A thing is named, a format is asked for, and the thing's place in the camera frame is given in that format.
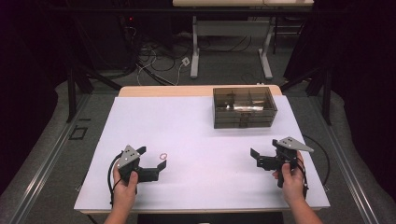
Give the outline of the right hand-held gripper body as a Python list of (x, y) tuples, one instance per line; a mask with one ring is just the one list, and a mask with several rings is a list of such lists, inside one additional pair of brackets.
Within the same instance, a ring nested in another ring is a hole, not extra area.
[[(265, 171), (280, 172), (284, 163), (289, 163), (291, 168), (296, 168), (298, 166), (298, 151), (306, 151), (309, 153), (314, 151), (313, 148), (308, 147), (307, 145), (290, 136), (277, 141), (278, 147), (276, 147), (276, 155), (274, 157), (262, 156), (260, 154), (262, 159), (260, 161), (256, 161), (257, 166), (264, 169)], [(301, 166), (301, 171), (305, 175), (305, 168), (303, 165)], [(282, 188), (283, 183), (284, 178), (280, 173), (279, 179), (277, 180), (277, 186)]]

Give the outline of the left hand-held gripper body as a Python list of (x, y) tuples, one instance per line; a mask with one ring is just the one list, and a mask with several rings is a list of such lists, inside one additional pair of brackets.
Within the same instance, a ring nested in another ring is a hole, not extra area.
[(120, 178), (128, 183), (130, 179), (130, 173), (132, 171), (137, 172), (139, 182), (152, 182), (159, 180), (159, 171), (157, 168), (142, 168), (140, 163), (140, 154), (137, 149), (127, 146), (121, 153), (118, 161), (118, 169), (120, 172)]

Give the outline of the smoky clear pull-out drawer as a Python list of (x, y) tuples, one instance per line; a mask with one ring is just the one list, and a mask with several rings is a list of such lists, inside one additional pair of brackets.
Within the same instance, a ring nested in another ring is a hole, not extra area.
[(273, 122), (265, 121), (265, 122), (228, 122), (228, 123), (215, 123), (215, 129), (231, 129), (231, 128), (266, 128), (271, 127)]

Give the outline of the smoky clear drawer box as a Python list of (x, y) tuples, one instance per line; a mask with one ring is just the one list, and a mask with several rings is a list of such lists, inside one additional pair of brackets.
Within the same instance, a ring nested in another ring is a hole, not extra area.
[(273, 122), (276, 103), (268, 87), (215, 88), (213, 120), (228, 122)]

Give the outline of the person's right hand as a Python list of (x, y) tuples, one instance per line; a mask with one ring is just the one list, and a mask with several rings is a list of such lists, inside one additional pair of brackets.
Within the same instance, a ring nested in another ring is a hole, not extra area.
[(279, 179), (279, 174), (282, 174), (284, 178), (282, 186), (283, 197), (290, 208), (302, 208), (306, 204), (304, 198), (304, 173), (301, 171), (304, 160), (300, 152), (297, 153), (297, 162), (298, 166), (296, 168), (291, 168), (289, 163), (284, 163), (280, 172), (272, 173), (275, 179)]

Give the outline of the person's left hand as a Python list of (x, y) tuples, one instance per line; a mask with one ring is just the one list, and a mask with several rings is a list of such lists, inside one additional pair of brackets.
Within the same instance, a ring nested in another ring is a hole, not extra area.
[(115, 181), (113, 208), (119, 210), (125, 209), (127, 211), (130, 211), (135, 201), (135, 191), (138, 183), (137, 172), (132, 171), (130, 173), (129, 182), (125, 183), (120, 178), (118, 166), (115, 166), (113, 169), (113, 178)]

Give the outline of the white table cover sheet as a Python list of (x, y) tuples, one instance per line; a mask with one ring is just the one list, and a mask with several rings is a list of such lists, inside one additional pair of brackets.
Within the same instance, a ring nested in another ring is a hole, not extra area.
[(137, 187), (138, 213), (209, 213), (283, 210), (282, 191), (250, 156), (272, 156), (273, 139), (303, 137), (284, 96), (268, 128), (215, 129), (209, 97), (118, 97), (75, 203), (82, 213), (110, 208), (107, 171), (127, 146), (146, 147), (141, 166), (167, 160), (159, 180)]

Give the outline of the black metal stand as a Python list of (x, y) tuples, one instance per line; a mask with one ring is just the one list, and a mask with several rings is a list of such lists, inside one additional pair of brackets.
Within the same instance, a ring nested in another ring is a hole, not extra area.
[(79, 88), (84, 94), (91, 94), (93, 91), (93, 85), (90, 82), (90, 78), (99, 80), (106, 84), (108, 87), (119, 91), (121, 85), (110, 80), (107, 77), (100, 75), (98, 72), (88, 68), (85, 65), (77, 64), (72, 65), (67, 70), (67, 90), (68, 90), (68, 118), (67, 121), (71, 122), (77, 114), (77, 96), (76, 88)]
[(328, 125), (331, 125), (330, 120), (330, 102), (331, 102), (331, 90), (332, 90), (332, 69), (331, 68), (314, 68), (307, 73), (290, 80), (280, 86), (282, 91), (287, 91), (289, 88), (297, 85), (306, 78), (312, 78), (307, 89), (308, 96), (317, 95), (322, 90), (322, 101), (321, 101), (321, 115)]

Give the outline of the black curtain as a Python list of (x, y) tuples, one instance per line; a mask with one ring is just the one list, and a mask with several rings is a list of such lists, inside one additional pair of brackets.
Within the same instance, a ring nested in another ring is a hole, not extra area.
[(0, 195), (49, 123), (64, 81), (36, 0), (0, 0)]
[(396, 0), (314, 0), (284, 78), (332, 72), (354, 146), (396, 201)]

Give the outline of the black equipment cabinet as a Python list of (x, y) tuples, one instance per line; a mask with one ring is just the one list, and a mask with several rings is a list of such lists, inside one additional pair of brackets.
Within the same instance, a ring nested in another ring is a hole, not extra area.
[(96, 70), (135, 70), (139, 34), (125, 16), (77, 14), (74, 22)]

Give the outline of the white-legged desk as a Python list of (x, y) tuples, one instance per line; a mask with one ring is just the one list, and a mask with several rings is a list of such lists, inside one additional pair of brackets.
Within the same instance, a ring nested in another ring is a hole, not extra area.
[[(173, 0), (174, 7), (187, 9), (309, 9), (314, 0)], [(192, 55), (191, 55), (191, 78), (198, 77), (200, 49), (198, 47), (199, 36), (263, 36), (264, 42), (258, 50), (262, 64), (262, 71), (266, 79), (273, 78), (268, 62), (267, 52), (276, 27), (277, 16), (264, 16), (262, 21), (254, 20), (200, 20), (197, 16), (192, 17)]]

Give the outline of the black crossbar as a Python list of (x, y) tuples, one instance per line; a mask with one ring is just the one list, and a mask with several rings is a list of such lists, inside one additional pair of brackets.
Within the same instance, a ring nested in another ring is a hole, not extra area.
[(118, 8), (67, 8), (67, 7), (49, 7), (47, 11), (59, 13), (122, 13), (136, 15), (250, 15), (250, 16), (287, 16), (287, 15), (343, 15), (345, 10), (297, 10), (297, 9), (242, 9), (242, 8), (136, 8), (136, 9), (118, 9)]

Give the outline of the aluminium floor rail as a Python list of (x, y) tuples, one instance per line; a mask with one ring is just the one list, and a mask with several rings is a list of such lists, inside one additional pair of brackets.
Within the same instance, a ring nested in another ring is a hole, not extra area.
[(324, 127), (326, 134), (332, 143), (335, 160), (346, 181), (346, 185), (351, 193), (351, 196), (360, 211), (364, 223), (378, 224), (376, 214), (368, 201), (367, 195), (364, 192), (359, 179), (355, 175), (352, 166), (347, 159), (347, 155), (345, 154), (344, 149), (342, 148), (339, 140), (336, 137), (332, 125), (329, 125), (325, 118), (323, 118), (322, 116), (321, 103), (316, 97), (310, 97), (309, 101), (314, 107), (314, 111), (317, 117), (320, 119), (321, 125)]
[(61, 99), (43, 133), (23, 163), (21, 169), (0, 197), (0, 205), (7, 208), (0, 221), (5, 224), (23, 224), (35, 204), (41, 190), (59, 160), (70, 134), (76, 128), (81, 111), (91, 96), (82, 94), (78, 98), (76, 115), (67, 121), (68, 109)]

